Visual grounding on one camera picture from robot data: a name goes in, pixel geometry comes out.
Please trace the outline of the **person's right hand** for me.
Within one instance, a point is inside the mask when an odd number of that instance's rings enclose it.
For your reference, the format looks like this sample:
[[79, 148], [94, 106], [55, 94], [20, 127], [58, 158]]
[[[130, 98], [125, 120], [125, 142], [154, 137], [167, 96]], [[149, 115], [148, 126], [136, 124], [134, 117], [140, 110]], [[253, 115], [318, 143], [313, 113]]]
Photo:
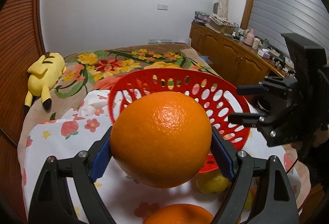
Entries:
[[320, 127], [313, 135], [306, 138], [304, 141], [291, 143], [291, 147], [295, 150], [301, 150], [307, 147], [318, 147], [328, 141], [328, 127]]

